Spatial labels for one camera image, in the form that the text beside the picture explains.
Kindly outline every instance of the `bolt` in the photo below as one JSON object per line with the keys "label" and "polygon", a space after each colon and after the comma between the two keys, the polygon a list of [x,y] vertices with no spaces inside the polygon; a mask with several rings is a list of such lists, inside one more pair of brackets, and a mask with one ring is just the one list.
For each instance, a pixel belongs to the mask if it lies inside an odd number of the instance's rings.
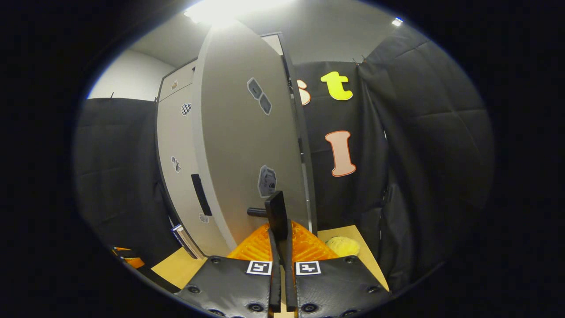
{"label": "bolt", "polygon": [[302,306],[302,311],[305,312],[314,312],[316,310],[318,310],[318,307],[315,304],[304,304]]}
{"label": "bolt", "polygon": [[353,256],[353,255],[348,256],[348,257],[345,258],[345,262],[348,263],[348,264],[352,264],[355,261],[356,258],[357,257]]}
{"label": "bolt", "polygon": [[193,294],[199,294],[200,293],[200,289],[198,289],[198,287],[196,287],[196,286],[189,286],[188,291],[190,291]]}
{"label": "bolt", "polygon": [[368,292],[369,294],[374,294],[374,293],[378,292],[380,289],[381,289],[381,286],[373,286],[373,287],[370,287],[370,288],[367,290],[367,292]]}
{"label": "bolt", "polygon": [[356,313],[356,312],[357,312],[357,310],[355,310],[355,309],[348,310],[348,311],[344,312],[341,316],[342,316],[342,317],[349,316],[349,315],[352,315],[352,314],[354,314],[354,313]]}
{"label": "bolt", "polygon": [[221,312],[221,311],[219,311],[219,310],[216,310],[216,309],[210,309],[209,311],[210,311],[211,313],[215,313],[215,314],[218,315],[218,316],[225,316],[225,314],[224,314],[223,312]]}
{"label": "bolt", "polygon": [[260,304],[251,304],[248,306],[249,310],[254,311],[254,312],[262,312],[263,311],[263,306],[261,306]]}

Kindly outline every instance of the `checkered sticker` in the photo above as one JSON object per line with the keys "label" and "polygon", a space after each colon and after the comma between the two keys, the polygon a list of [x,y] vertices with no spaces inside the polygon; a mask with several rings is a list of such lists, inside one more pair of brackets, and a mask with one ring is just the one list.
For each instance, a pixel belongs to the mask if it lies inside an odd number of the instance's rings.
{"label": "checkered sticker", "polygon": [[181,108],[181,113],[183,116],[186,116],[188,114],[188,112],[190,111],[190,108],[192,108],[191,103],[188,104],[183,104],[182,108]]}
{"label": "checkered sticker", "polygon": [[250,261],[247,268],[247,274],[253,275],[271,275],[273,262],[271,261]]}
{"label": "checkered sticker", "polygon": [[321,274],[320,263],[318,263],[318,261],[298,261],[295,266],[296,275]]}

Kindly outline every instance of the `ceiling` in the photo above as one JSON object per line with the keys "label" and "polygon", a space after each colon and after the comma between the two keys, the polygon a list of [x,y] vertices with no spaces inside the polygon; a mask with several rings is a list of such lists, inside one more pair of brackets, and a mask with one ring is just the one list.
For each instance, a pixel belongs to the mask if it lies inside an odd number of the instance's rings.
{"label": "ceiling", "polygon": [[[294,0],[237,16],[255,33],[282,32],[293,63],[362,60],[395,28],[394,15],[356,0]],[[131,49],[175,67],[196,58],[210,25],[181,13]]]}

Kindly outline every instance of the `black fabric backdrop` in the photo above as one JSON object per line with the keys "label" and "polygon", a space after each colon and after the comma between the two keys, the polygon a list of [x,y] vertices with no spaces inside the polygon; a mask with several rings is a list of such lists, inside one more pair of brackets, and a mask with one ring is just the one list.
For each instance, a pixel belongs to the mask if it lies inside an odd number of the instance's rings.
{"label": "black fabric backdrop", "polygon": [[147,267],[178,250],[157,163],[155,103],[86,100],[74,144],[79,211],[100,240],[134,250]]}
{"label": "black fabric backdrop", "polygon": [[391,163],[410,195],[416,276],[477,230],[494,174],[493,132],[461,67],[407,25],[359,66],[387,132]]}
{"label": "black fabric backdrop", "polygon": [[[383,128],[374,108],[362,97],[354,63],[312,62],[295,68],[297,79],[306,83],[311,96],[303,108],[312,154],[318,230],[355,224],[364,212],[382,205],[387,149]],[[351,99],[339,101],[329,95],[328,86],[320,78],[332,71],[348,77],[349,82],[343,86],[353,92]],[[351,133],[351,163],[357,168],[343,177],[332,175],[332,147],[324,138],[338,130]]]}
{"label": "black fabric backdrop", "polygon": [[[391,289],[401,289],[446,260],[482,216],[494,174],[484,103],[453,59],[405,25],[359,65],[296,69],[311,95],[304,111],[318,228],[355,224]],[[332,71],[348,77],[351,99],[329,95],[320,77]],[[324,139],[337,130],[351,133],[357,167],[343,177],[332,176]]]}
{"label": "black fabric backdrop", "polygon": [[[355,225],[379,263],[391,290],[410,283],[414,243],[408,204],[389,167],[388,142],[358,67],[351,62],[312,62],[296,65],[297,78],[307,84],[311,101],[303,106],[316,191],[318,229]],[[347,76],[346,101],[330,96],[320,78],[337,71]],[[356,171],[334,177],[332,147],[325,136],[333,131],[351,133],[351,163]]]}

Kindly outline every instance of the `white cabinet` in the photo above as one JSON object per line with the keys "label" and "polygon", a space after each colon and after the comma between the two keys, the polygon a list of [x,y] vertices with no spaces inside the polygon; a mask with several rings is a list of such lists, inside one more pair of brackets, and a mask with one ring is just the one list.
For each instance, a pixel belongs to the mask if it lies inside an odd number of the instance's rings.
{"label": "white cabinet", "polygon": [[[310,229],[315,222],[295,102],[273,36],[268,43],[236,21],[214,26],[198,59],[163,79],[157,113],[162,176],[180,221],[205,255],[225,256],[267,222],[248,216],[247,209],[264,208],[273,190],[283,191],[289,218]],[[174,81],[192,83],[162,97]],[[171,156],[178,156],[179,172]],[[261,174],[264,166],[268,178]],[[203,223],[207,207],[211,215]]]}

